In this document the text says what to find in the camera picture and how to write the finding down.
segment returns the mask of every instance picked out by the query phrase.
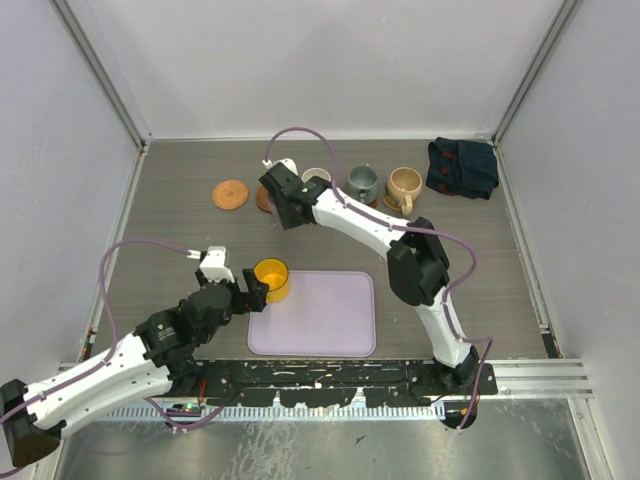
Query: white wall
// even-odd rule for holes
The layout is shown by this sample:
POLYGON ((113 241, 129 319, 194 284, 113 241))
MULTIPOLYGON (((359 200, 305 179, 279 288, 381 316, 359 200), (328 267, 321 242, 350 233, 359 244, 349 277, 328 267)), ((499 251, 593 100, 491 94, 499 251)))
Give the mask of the white wall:
POLYGON ((493 133, 560 3, 70 1, 156 138, 493 133))
POLYGON ((503 142, 563 350, 640 471, 640 3, 585 0, 503 142))
POLYGON ((75 360, 136 150, 48 2, 0 2, 0 65, 0 384, 29 383, 75 360))

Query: mug handle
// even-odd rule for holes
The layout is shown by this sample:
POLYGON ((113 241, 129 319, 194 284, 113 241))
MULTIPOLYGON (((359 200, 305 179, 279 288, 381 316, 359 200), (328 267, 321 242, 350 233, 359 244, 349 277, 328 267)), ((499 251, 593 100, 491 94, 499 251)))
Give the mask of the mug handle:
POLYGON ((403 215, 411 215, 413 211, 413 199, 411 195, 404 196, 404 202, 402 202, 402 214, 403 215))

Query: wooden coaster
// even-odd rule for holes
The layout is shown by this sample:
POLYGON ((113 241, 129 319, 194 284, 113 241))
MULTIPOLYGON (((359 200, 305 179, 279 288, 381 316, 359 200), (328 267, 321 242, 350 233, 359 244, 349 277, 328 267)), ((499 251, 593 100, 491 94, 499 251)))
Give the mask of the wooden coaster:
POLYGON ((264 188, 264 185, 260 185, 258 190, 256 190, 256 205, 263 212, 271 213, 269 210, 269 204, 267 203, 267 189, 264 188))
POLYGON ((384 204, 389 207, 391 210, 395 210, 396 212, 401 212, 402 209, 400 207, 396 207, 393 203, 391 203, 391 200, 389 200, 389 197, 387 197, 387 194, 385 193, 384 197, 384 204))
POLYGON ((249 189, 239 180, 225 180, 215 188, 211 197, 216 207, 235 210, 247 201, 249 189))

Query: wood grain surface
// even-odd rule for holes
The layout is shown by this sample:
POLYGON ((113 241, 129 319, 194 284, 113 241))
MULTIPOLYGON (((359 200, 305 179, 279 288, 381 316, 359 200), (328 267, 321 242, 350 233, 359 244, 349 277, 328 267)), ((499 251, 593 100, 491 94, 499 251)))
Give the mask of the wood grain surface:
MULTIPOLYGON (((337 141, 339 184, 348 171, 369 164, 382 185, 394 168, 410 166, 423 176, 428 141, 337 141)), ((145 160, 125 238, 163 239, 191 249, 227 247, 229 267, 241 276, 265 257, 278 257, 292 270, 353 270, 371 275, 375 284, 377 348, 374 358, 430 358, 431 344, 411 307, 388 286, 386 262, 373 251, 329 228, 303 226, 284 231, 277 219, 255 204, 260 163, 266 142, 154 142, 145 160), (211 192, 223 180, 237 179, 250 189, 249 201, 234 211, 216 208, 211 192)), ((272 159, 293 158, 302 173, 310 167, 332 171, 329 155, 317 141, 281 141, 272 159)), ((379 202, 378 209, 396 212, 379 202)), ((412 216, 422 215, 437 229, 465 238, 478 250, 476 274, 458 288, 453 301, 468 336, 493 335, 491 358, 544 358, 536 316, 505 211, 503 192, 491 200, 440 195, 427 188, 412 216)), ((449 241, 444 246, 456 278, 470 264, 469 255, 449 241)), ((155 311, 171 307, 198 288, 197 262, 154 246, 126 246, 118 255, 111 281, 120 335, 155 311)), ((248 315, 235 316, 198 358, 254 358, 247 347, 248 315)), ((111 332, 103 318, 94 352, 107 348, 111 332)))

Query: cloth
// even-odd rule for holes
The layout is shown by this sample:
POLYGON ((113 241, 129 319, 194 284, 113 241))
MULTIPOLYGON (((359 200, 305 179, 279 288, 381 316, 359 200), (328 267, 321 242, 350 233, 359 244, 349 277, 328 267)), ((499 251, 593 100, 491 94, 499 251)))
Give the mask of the cloth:
POLYGON ((493 147, 468 140, 436 138, 429 144, 427 187, 445 195, 489 200, 499 184, 493 147))

